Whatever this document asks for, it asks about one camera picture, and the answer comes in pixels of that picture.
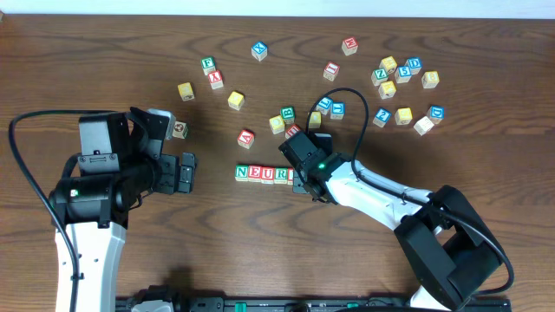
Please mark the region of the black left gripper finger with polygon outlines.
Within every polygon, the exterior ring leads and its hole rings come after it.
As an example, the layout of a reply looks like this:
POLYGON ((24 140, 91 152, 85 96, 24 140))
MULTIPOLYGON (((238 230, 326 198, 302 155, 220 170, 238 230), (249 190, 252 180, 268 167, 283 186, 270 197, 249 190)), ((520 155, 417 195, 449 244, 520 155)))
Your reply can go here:
POLYGON ((190 193, 193 191, 196 167, 196 156, 193 153, 182 153, 178 192, 190 193))
POLYGON ((133 122, 132 146, 138 153, 158 160, 161 156, 166 131, 162 128, 161 117, 137 107, 130 107, 128 118, 133 122))

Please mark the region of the red i wooden block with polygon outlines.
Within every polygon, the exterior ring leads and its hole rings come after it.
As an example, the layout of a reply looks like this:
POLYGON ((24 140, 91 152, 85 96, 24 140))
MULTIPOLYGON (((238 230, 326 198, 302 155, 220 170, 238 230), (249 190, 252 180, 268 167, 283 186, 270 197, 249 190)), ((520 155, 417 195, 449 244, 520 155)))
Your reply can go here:
POLYGON ((323 70, 323 77, 329 81, 334 81, 339 73, 340 66, 334 62, 328 62, 323 70))
POLYGON ((294 184, 294 169, 293 168, 288 168, 288 178, 287 178, 287 184, 288 185, 293 185, 294 184))

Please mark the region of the green R wooden block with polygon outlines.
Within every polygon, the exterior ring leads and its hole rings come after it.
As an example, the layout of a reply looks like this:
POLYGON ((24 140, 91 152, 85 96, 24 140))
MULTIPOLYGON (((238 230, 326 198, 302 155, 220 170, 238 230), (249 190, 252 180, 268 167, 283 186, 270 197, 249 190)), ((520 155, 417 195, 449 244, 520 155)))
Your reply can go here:
POLYGON ((274 183, 278 185, 288 184, 288 169, 285 167, 276 167, 274 172, 274 183))

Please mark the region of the red u wooden block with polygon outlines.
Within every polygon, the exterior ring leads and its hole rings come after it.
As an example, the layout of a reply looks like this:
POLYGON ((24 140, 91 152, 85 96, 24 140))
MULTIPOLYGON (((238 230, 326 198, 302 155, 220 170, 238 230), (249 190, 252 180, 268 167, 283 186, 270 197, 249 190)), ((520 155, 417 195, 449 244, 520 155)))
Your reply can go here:
POLYGON ((302 129, 296 125, 296 124, 292 124, 290 127, 288 127, 285 131, 285 138, 289 139, 290 137, 294 136, 296 133, 301 132, 302 129))
POLYGON ((275 168, 263 166, 260 173, 260 182, 262 184, 272 185, 275 178, 275 168))

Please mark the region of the red E wooden block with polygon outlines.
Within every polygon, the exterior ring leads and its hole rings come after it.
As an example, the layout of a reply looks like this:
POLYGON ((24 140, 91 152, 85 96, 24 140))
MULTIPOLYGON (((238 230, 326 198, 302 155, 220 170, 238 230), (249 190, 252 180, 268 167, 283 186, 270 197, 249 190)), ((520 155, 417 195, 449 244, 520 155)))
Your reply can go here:
POLYGON ((261 166, 248 166, 247 178, 249 182, 259 183, 261 181, 261 166))

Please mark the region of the green N wooden block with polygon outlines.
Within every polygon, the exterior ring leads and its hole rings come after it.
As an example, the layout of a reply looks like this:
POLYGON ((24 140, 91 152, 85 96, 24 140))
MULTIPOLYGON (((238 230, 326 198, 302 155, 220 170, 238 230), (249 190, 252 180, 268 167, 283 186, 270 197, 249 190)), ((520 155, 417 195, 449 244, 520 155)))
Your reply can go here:
POLYGON ((234 172, 235 179, 237 181, 248 181, 248 168, 249 166, 237 165, 234 172))

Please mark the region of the blue T wooden block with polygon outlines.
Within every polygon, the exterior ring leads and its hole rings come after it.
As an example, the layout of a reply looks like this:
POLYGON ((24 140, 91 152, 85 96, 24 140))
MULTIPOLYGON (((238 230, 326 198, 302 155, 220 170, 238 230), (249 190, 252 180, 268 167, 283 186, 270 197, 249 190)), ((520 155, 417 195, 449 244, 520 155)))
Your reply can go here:
POLYGON ((332 120, 342 120, 345 115, 345 103, 333 102, 330 110, 330 118, 332 120))

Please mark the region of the yellow S wooden block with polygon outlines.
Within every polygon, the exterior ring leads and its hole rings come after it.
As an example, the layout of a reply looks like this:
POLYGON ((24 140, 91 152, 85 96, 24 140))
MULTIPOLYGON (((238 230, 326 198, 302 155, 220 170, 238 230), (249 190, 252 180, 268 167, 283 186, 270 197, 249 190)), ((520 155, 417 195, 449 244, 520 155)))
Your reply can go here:
POLYGON ((413 115, 410 107, 399 108, 395 112, 395 124, 398 126, 408 125, 412 119, 413 115))

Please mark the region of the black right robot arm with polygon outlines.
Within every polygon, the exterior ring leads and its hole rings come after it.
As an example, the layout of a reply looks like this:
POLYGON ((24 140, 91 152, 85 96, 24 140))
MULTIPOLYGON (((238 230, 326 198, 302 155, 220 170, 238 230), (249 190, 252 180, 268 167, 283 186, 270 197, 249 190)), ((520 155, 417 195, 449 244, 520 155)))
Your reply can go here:
POLYGON ((462 309, 500 266, 510 288, 512 265, 498 240, 466 197, 444 185, 431 192, 401 185, 371 172, 359 161, 322 149, 288 160, 314 200, 353 208, 392 230, 420 283, 412 308, 462 309))

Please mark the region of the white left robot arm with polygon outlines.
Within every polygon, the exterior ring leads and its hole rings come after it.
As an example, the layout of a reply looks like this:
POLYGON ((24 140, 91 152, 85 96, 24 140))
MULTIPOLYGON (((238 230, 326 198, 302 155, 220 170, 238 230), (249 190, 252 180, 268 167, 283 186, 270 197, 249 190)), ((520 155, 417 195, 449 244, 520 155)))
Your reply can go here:
POLYGON ((154 108, 79 119, 81 152, 49 195, 62 223, 55 233, 56 310, 115 310, 129 212, 154 192, 193 189, 195 156, 162 152, 165 141, 186 133, 172 113, 154 108))

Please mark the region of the soccer ball J wooden block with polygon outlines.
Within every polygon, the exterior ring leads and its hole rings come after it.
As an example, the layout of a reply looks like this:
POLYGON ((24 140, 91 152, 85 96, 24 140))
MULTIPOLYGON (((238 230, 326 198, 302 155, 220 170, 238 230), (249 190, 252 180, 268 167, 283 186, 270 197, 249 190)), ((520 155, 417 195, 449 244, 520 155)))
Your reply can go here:
POLYGON ((188 125, 184 122, 176 121, 173 126, 173 137, 185 139, 188 134, 188 125))

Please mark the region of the yellow acorn wooden block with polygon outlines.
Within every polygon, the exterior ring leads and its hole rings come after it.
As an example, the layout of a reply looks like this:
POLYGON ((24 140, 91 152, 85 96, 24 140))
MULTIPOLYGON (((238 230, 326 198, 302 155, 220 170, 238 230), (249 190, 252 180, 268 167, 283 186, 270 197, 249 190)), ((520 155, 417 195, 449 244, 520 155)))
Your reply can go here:
POLYGON ((190 82, 185 82, 177 86, 181 100, 189 101, 194 99, 193 87, 190 82))

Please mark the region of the red A wooden block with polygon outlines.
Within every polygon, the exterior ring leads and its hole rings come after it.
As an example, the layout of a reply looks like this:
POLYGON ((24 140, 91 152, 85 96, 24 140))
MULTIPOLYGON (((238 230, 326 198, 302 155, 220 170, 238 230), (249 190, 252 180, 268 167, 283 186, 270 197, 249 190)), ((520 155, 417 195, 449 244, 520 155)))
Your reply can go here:
POLYGON ((248 131, 242 130, 238 135, 238 144, 243 148, 250 149, 255 140, 255 134, 248 131))

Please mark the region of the yellow C wooden block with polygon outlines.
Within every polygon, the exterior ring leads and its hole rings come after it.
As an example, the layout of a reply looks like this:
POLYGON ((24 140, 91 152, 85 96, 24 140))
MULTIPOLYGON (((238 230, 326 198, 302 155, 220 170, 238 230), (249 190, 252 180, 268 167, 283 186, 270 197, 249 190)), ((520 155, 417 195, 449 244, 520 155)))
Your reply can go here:
POLYGON ((281 115, 270 118, 269 124, 273 134, 282 133, 285 129, 285 123, 281 115))

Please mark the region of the green B wooden block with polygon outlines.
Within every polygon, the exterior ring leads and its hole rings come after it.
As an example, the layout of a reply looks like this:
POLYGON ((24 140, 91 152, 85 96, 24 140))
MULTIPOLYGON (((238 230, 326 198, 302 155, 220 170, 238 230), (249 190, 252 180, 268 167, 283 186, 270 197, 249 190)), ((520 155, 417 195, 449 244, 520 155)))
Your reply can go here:
POLYGON ((293 106, 281 107, 280 115, 286 125, 290 125, 295 122, 296 114, 293 106))

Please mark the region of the yellow O wooden block left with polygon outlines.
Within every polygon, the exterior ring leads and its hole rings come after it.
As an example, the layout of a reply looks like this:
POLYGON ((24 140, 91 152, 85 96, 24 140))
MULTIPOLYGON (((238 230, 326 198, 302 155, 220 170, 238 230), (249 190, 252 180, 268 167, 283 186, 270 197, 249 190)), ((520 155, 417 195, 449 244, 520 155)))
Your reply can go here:
POLYGON ((228 97, 229 107, 235 110, 239 111, 241 107, 244 105, 244 103, 245 103, 245 96, 237 91, 232 91, 232 93, 228 97))

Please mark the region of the red Y wooden block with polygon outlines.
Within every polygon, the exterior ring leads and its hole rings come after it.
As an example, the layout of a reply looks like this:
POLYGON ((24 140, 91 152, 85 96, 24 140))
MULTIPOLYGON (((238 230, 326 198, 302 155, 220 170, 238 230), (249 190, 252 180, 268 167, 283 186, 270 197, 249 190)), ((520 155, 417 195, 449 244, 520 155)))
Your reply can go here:
POLYGON ((224 86, 223 76, 219 70, 209 73, 208 79, 212 89, 218 89, 224 86))

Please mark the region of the blue L wooden block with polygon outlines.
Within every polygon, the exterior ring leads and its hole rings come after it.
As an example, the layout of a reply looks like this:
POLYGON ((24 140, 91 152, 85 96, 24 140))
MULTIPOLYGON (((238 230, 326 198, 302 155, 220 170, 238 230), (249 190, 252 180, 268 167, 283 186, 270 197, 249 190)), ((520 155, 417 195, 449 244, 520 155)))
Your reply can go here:
POLYGON ((327 115, 332 107, 333 100, 330 97, 323 97, 316 105, 315 110, 322 115, 327 115))

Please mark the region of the green F wooden block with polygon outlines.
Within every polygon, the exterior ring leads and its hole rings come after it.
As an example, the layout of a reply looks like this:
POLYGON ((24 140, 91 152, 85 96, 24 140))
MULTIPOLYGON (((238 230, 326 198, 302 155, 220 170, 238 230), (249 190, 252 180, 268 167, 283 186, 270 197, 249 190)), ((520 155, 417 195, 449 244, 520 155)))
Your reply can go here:
POLYGON ((209 75, 216 71, 216 63, 212 56, 207 56, 201 59, 201 67, 204 75, 209 75))

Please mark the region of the blue 2 wooden block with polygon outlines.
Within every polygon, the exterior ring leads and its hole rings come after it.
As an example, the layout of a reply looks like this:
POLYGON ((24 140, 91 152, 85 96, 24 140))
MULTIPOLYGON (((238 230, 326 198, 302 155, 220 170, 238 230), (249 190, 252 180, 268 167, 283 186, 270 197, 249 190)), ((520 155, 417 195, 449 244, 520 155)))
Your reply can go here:
POLYGON ((380 128, 384 128, 385 125, 388 123, 390 117, 391 113, 389 112, 389 110, 380 107, 375 114, 373 124, 380 128))

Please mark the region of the yellow brush side wooden block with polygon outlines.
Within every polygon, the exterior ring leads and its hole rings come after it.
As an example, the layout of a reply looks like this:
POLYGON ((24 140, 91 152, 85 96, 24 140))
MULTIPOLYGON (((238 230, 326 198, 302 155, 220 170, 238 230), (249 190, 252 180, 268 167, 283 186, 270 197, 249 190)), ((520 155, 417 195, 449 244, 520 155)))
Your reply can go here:
POLYGON ((396 93, 395 84, 392 81, 381 83, 378 88, 378 93, 383 100, 392 98, 396 93))

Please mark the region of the blue X wooden block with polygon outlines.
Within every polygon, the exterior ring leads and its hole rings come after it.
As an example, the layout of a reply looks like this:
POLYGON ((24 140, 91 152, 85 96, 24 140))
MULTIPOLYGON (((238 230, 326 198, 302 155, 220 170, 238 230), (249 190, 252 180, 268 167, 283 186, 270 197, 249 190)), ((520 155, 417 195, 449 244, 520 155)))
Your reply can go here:
POLYGON ((268 55, 268 47, 263 42, 256 42, 251 47, 251 54, 256 60, 261 62, 268 55))

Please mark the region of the green Z wooden block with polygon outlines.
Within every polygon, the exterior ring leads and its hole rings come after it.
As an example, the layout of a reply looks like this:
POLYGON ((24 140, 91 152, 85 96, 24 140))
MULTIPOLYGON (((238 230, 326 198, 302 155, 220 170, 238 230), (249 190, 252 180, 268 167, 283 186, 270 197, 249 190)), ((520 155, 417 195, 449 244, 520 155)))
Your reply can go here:
POLYGON ((384 68, 378 68, 372 71, 371 81, 376 87, 379 87, 383 82, 387 81, 389 75, 384 68))

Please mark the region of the plain top 3 wooden block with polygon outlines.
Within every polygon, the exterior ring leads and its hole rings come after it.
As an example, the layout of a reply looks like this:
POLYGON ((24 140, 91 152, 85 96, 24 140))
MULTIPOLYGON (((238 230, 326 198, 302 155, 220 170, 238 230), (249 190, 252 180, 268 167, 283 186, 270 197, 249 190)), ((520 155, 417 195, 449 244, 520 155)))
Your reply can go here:
POLYGON ((427 117, 423 116, 414 124, 414 130, 420 135, 428 133, 434 127, 434 123, 427 117))

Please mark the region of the red top far wooden block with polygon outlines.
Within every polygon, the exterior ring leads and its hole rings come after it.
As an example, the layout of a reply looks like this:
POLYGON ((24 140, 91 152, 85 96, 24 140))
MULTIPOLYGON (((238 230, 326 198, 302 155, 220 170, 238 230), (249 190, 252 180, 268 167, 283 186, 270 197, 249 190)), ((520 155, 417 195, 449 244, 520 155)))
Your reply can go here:
POLYGON ((342 51, 345 55, 353 55, 358 50, 358 41, 352 36, 342 41, 342 51))

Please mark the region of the yellow soccer side wooden block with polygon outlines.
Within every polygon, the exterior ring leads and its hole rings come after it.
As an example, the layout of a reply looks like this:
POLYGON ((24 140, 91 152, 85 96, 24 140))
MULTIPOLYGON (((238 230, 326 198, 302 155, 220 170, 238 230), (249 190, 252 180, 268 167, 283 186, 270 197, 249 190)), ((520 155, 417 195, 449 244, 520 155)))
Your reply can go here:
POLYGON ((384 69, 387 72, 388 75, 391 75, 397 69, 397 62, 396 62, 395 58, 392 55, 387 56, 387 57, 381 59, 379 68, 384 69))

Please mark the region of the blue 5 wooden block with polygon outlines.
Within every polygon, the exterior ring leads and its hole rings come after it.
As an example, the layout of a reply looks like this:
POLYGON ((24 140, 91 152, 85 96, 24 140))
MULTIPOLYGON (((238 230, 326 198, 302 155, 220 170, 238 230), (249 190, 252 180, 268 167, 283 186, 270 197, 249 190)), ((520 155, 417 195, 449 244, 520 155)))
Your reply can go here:
POLYGON ((409 82, 411 77, 412 73, 409 66, 399 66, 395 71, 395 82, 398 84, 409 82))

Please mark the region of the blue D wooden block lower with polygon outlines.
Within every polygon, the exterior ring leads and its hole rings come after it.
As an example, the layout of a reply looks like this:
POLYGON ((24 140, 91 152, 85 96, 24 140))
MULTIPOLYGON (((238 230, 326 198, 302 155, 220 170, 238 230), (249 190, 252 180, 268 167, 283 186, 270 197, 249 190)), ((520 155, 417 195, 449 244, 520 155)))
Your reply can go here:
POLYGON ((431 106, 427 112, 427 117, 435 124, 440 124, 445 118, 445 109, 441 106, 431 106))

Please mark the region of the blue d wooden block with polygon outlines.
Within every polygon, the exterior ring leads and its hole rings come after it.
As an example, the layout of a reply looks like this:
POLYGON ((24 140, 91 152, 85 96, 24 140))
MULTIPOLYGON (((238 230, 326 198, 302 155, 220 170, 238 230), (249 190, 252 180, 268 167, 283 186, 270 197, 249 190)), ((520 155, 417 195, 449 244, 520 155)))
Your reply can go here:
POLYGON ((435 124, 440 124, 445 118, 445 109, 441 106, 431 106, 427 112, 427 117, 435 124))
POLYGON ((422 63, 419 57, 408 58, 405 65, 409 68, 411 75, 417 75, 422 69, 422 63))

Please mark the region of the blue D wooden block upper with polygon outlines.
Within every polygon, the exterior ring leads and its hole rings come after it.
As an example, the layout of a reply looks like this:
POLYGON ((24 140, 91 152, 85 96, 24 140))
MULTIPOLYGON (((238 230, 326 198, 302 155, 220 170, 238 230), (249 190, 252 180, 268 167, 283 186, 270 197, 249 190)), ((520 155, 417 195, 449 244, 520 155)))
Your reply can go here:
POLYGON ((409 68, 411 75, 417 75, 422 69, 422 63, 419 57, 408 58, 405 65, 409 68))

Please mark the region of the yellow 8 wooden block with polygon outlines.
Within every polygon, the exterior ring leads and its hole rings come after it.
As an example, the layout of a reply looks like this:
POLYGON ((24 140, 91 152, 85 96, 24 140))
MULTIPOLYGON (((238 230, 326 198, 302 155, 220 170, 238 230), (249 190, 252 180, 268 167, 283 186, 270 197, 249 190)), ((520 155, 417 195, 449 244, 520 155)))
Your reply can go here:
POLYGON ((427 71, 421 78, 422 87, 425 89, 435 88, 440 82, 437 71, 427 71))

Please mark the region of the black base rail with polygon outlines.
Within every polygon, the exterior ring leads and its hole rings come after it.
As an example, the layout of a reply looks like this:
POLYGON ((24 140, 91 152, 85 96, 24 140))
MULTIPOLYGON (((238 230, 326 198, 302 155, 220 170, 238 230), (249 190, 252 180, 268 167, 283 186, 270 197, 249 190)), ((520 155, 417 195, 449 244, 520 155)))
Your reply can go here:
POLYGON ((184 296, 169 286, 150 286, 131 297, 115 301, 116 311, 179 312, 335 312, 335 311, 416 311, 408 300, 385 297, 288 297, 254 298, 184 296))

